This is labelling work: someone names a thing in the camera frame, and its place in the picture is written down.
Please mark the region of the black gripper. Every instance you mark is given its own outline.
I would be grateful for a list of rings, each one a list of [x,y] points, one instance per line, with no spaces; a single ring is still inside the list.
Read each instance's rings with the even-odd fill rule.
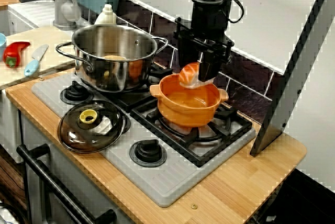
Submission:
[[[193,3],[192,19],[177,18],[174,38],[177,39],[180,68],[197,62],[199,54],[199,80],[215,79],[222,63],[227,63],[234,43],[225,32],[230,22],[231,0],[215,4],[206,1]]]

